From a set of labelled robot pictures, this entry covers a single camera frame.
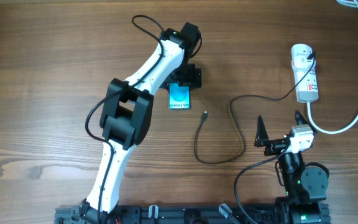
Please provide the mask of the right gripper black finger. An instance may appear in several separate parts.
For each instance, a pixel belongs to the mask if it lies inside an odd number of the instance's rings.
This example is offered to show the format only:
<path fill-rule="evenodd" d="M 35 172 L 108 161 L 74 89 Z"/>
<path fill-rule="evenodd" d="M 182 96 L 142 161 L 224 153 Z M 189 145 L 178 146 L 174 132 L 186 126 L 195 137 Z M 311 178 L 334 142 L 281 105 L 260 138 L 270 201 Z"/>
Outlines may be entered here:
<path fill-rule="evenodd" d="M 257 132 L 255 136 L 254 146 L 263 147 L 270 144 L 269 136 L 267 134 L 264 121 L 261 115 L 257 118 Z"/>
<path fill-rule="evenodd" d="M 314 135 L 316 135 L 318 133 L 317 130 L 303 117 L 303 115 L 301 114 L 301 112 L 299 110 L 295 111 L 295 121 L 296 121 L 297 125 L 307 124 L 313 131 Z"/>

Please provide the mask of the turquoise screen Galaxy smartphone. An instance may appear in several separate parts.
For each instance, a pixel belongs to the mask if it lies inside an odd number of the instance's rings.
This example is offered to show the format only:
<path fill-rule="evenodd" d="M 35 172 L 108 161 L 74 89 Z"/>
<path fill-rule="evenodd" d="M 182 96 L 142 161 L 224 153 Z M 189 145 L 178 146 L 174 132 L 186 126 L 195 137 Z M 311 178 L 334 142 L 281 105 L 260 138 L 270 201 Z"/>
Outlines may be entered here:
<path fill-rule="evenodd" d="M 171 83 L 169 86 L 168 107 L 171 110 L 190 109 L 190 87 Z"/>

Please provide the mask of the white power strip socket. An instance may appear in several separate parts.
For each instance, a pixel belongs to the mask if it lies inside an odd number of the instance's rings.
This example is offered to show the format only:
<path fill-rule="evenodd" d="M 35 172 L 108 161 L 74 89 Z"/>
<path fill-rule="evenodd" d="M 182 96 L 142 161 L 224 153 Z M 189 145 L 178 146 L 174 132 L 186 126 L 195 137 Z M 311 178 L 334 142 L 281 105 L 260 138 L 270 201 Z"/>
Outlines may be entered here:
<path fill-rule="evenodd" d="M 319 98 L 315 66 L 316 53 L 309 45 L 295 44 L 291 48 L 291 67 L 299 103 L 311 103 Z"/>

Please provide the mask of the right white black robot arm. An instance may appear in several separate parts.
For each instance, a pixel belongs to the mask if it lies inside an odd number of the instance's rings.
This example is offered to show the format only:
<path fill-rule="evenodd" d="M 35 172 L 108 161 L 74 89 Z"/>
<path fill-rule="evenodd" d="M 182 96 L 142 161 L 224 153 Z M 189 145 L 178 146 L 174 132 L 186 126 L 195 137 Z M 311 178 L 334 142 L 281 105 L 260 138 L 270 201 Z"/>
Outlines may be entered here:
<path fill-rule="evenodd" d="M 255 147 L 264 147 L 265 156 L 277 156 L 275 163 L 279 184 L 286 196 L 273 204 L 272 223 L 331 223 L 326 191 L 329 170 L 317 162 L 305 163 L 302 152 L 313 146 L 315 128 L 295 111 L 296 125 L 281 139 L 271 140 L 263 118 L 257 118 Z"/>

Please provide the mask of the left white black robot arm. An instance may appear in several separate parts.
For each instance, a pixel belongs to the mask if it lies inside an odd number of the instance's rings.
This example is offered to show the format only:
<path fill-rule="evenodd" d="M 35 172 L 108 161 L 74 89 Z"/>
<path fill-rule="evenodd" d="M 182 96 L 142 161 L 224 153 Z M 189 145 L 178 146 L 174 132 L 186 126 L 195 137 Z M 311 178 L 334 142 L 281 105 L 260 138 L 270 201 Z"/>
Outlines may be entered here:
<path fill-rule="evenodd" d="M 189 63 L 202 43 L 198 26 L 187 22 L 180 31 L 164 29 L 156 39 L 143 66 L 125 80 L 113 79 L 94 106 L 102 109 L 103 156 L 93 189 L 80 205 L 80 217 L 88 223 L 111 222 L 129 157 L 149 130 L 156 92 L 201 87 L 201 70 Z"/>

